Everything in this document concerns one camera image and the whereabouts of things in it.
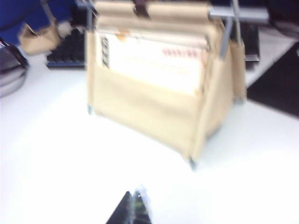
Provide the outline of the right gripper clear right finger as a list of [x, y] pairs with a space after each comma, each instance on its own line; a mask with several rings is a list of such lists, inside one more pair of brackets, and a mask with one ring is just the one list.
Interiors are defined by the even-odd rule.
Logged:
[[150, 197], [144, 186], [138, 186], [131, 196], [131, 223], [152, 224]]

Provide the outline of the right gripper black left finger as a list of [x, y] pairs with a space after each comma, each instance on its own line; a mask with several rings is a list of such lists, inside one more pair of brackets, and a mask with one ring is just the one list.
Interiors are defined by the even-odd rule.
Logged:
[[129, 224], [131, 223], [131, 193], [127, 191], [119, 204], [116, 206], [106, 224]]

